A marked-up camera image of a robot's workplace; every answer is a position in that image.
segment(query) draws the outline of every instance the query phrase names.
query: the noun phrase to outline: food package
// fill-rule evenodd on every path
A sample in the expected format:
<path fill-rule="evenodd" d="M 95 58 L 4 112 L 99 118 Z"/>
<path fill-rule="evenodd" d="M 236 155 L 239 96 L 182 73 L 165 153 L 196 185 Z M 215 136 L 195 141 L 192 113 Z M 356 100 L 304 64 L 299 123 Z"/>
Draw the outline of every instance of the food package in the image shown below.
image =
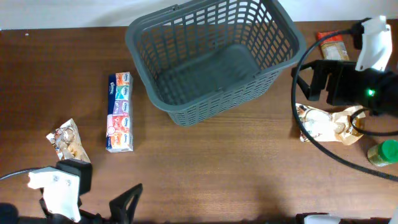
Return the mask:
<path fill-rule="evenodd" d="M 317 37 L 320 40 L 333 32 L 319 32 Z M 346 46 L 343 42 L 343 36 L 337 35 L 335 37 L 329 38 L 321 43 L 321 49 L 323 57 L 327 60 L 349 60 Z"/>
<path fill-rule="evenodd" d="M 81 145 L 79 131 L 73 119 L 70 119 L 60 128 L 46 136 L 55 148 L 55 152 L 60 160 L 79 159 L 90 162 L 85 149 Z"/>
<path fill-rule="evenodd" d="M 109 152 L 133 151 L 132 76 L 129 72 L 109 76 L 106 149 Z"/>
<path fill-rule="evenodd" d="M 351 115 L 362 106 L 352 106 L 339 113 L 328 113 L 311 106 L 296 103 L 296 109 L 304 128 L 318 142 L 338 141 L 349 146 L 358 141 L 362 134 L 358 133 L 351 125 L 349 119 Z M 359 128 L 364 128 L 364 113 L 360 113 L 353 121 L 353 124 Z M 303 133 L 300 135 L 302 142 L 308 142 Z"/>

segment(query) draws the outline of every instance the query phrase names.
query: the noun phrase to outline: black cable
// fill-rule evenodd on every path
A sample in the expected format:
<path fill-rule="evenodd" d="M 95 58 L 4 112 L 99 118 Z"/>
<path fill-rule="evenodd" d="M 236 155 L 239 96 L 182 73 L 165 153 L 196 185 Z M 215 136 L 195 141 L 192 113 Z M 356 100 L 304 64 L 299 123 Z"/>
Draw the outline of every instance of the black cable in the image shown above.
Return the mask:
<path fill-rule="evenodd" d="M 339 156 L 337 156 L 336 154 L 332 153 L 331 151 L 329 151 L 327 148 L 323 147 L 319 142 L 317 142 L 311 135 L 310 133 L 308 133 L 308 131 L 304 128 L 303 124 L 300 121 L 299 118 L 299 114 L 297 113 L 297 109 L 296 109 L 296 87 L 297 87 L 297 79 L 299 77 L 299 73 L 300 73 L 300 69 L 304 63 L 304 61 L 307 59 L 309 53 L 311 53 L 315 47 L 318 47 L 323 41 L 340 35 L 340 34 L 351 34 L 351 29 L 348 30 L 341 30 L 338 32 L 335 32 L 333 34 L 327 35 L 324 38 L 321 38 L 320 40 L 318 40 L 317 42 L 315 42 L 303 55 L 303 57 L 300 59 L 300 61 L 298 62 L 297 68 L 296 68 L 296 72 L 293 76 L 293 82 L 292 82 L 292 92 L 291 92 L 291 100 L 292 100 L 292 112 L 293 112 L 293 117 L 296 120 L 296 123 L 298 124 L 300 130 L 303 132 L 303 134 L 308 138 L 308 140 L 310 140 L 310 142 L 312 142 L 312 144 L 314 144 L 319 150 L 321 150 L 321 152 L 325 153 L 327 156 L 331 157 L 332 159 L 336 160 L 337 162 L 340 162 L 350 168 L 356 169 L 358 171 L 367 173 L 367 174 L 371 174 L 371 175 L 375 175 L 377 177 L 381 177 L 387 180 L 393 180 L 398 182 L 398 177 L 394 176 L 394 175 L 390 175 L 390 174 L 386 174 L 383 172 L 379 172 L 376 170 L 372 170 L 372 169 L 368 169 L 365 168 L 363 166 L 359 166 L 357 164 L 354 164 L 352 162 L 349 162 Z"/>
<path fill-rule="evenodd" d="M 32 172 L 32 171 L 35 171 L 35 170 L 38 170 L 38 169 L 41 169 L 41 168 L 29 168 L 29 169 L 23 169 L 23 170 L 15 171 L 15 172 L 12 172 L 10 174 L 6 174 L 6 175 L 0 177 L 0 180 L 5 180 L 7 178 L 14 177 L 15 175 L 25 174 L 27 172 Z"/>
<path fill-rule="evenodd" d="M 392 132 L 388 132 L 388 133 L 379 133 L 379 132 L 366 131 L 366 130 L 362 130 L 362 129 L 360 129 L 360 128 L 357 128 L 357 127 L 353 124 L 353 121 L 354 121 L 354 119 L 355 119 L 360 113 L 365 112 L 365 111 L 369 111 L 369 109 L 367 109 L 367 108 L 360 109 L 360 110 L 358 110 L 357 112 L 353 113 L 353 115 L 351 115 L 351 117 L 350 117 L 350 119 L 349 119 L 349 122 L 351 123 L 352 127 L 353 127 L 357 132 L 359 132 L 359 133 L 361 133 L 361 134 L 368 135 L 368 136 L 381 136 L 381 137 L 385 137 L 385 136 L 396 136 L 396 135 L 398 135 L 398 131 L 392 131 Z"/>

